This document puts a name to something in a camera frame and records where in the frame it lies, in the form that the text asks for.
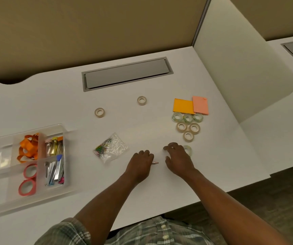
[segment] shirt sleeve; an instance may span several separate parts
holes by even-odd
[[[52,226],[34,245],[91,245],[91,235],[75,218]]]

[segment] orange sticky note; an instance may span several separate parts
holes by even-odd
[[[173,102],[173,111],[179,113],[195,114],[193,111],[193,102],[181,99],[175,99]]]
[[[207,98],[200,96],[193,96],[193,111],[204,115],[209,115],[209,107],[207,105]]]

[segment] plastic organizer tray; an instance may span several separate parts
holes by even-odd
[[[25,135],[39,133],[38,158],[25,163],[17,160],[20,142]],[[0,213],[14,210],[26,205],[37,203],[42,200],[67,193],[65,188],[69,185],[67,177],[69,167],[66,160],[68,140],[67,131],[63,125],[57,124],[31,131],[16,133],[0,137]],[[45,185],[46,166],[45,162],[52,162],[56,156],[46,157],[45,141],[54,136],[63,136],[63,161],[64,161],[64,184]],[[36,192],[33,195],[21,196],[19,194],[20,184],[26,180],[23,171],[29,164],[37,164]]]

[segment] person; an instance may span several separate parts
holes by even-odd
[[[227,244],[290,244],[268,223],[207,180],[194,167],[181,145],[170,143],[163,149],[170,155],[165,159],[168,169],[194,190]],[[110,229],[129,194],[136,185],[148,177],[153,158],[154,155],[148,150],[135,153],[126,171],[115,183],[92,199],[74,218],[67,218],[51,227],[35,245],[213,245],[199,227],[160,216],[126,227],[107,240]]]

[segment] floor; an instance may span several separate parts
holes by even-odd
[[[293,168],[275,173],[270,179],[231,191],[229,194],[293,243]],[[202,226],[204,233],[215,245],[226,244],[200,202],[167,212],[164,216]]]

